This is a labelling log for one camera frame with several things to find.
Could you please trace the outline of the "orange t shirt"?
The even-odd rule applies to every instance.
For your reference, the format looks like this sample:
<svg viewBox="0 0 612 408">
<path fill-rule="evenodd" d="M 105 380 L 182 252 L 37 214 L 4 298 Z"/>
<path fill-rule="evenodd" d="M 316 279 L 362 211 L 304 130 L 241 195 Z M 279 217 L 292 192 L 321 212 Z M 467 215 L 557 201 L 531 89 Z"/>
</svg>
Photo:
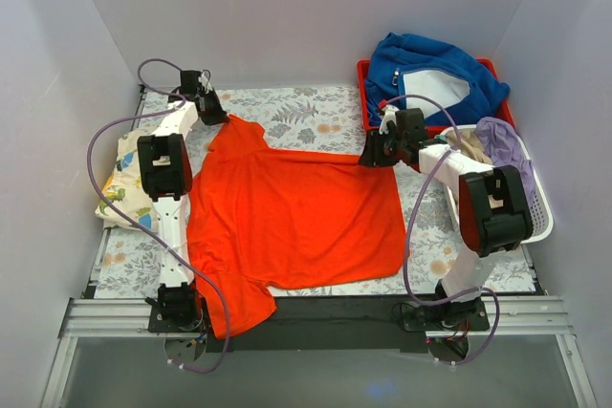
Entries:
<svg viewBox="0 0 612 408">
<path fill-rule="evenodd" d="M 403 262 L 392 169 L 271 148 L 260 124 L 238 117 L 209 145 L 189 200 L 189 260 L 218 338 L 267 320 L 273 289 L 389 277 Z"/>
</svg>

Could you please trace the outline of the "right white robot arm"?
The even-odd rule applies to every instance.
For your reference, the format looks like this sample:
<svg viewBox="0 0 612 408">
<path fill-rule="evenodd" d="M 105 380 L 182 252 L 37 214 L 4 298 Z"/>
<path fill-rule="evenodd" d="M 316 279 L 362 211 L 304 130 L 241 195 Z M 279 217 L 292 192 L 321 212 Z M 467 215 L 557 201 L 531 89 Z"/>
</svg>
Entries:
<svg viewBox="0 0 612 408">
<path fill-rule="evenodd" d="M 390 167 L 403 162 L 426 181 L 448 187 L 458 203 L 462 245 L 430 300 L 410 297 L 402 306 L 411 330 L 454 329 L 485 312 L 482 292 L 502 251 L 517 249 L 533 234 L 533 221 L 519 171 L 495 167 L 461 151 L 463 139 L 432 139 L 418 108 L 384 103 L 378 128 L 368 130 L 359 163 Z"/>
</svg>

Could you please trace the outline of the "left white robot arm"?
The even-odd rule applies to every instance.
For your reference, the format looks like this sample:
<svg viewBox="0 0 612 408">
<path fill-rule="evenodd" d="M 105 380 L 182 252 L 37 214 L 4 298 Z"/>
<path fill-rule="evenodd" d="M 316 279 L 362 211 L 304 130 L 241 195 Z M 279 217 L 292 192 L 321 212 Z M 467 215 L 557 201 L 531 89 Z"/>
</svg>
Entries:
<svg viewBox="0 0 612 408">
<path fill-rule="evenodd" d="M 186 224 L 193 174 L 186 137 L 197 121 L 215 125 L 228 120 L 210 84 L 207 70 L 180 72 L 181 84 L 168 97 L 177 111 L 163 117 L 150 135 L 139 137 L 137 151 L 142 189 L 157 217 L 157 235 L 168 244 L 160 258 L 160 285 L 151 304 L 157 317 L 181 331 L 202 327 L 202 302 L 189 263 Z"/>
</svg>

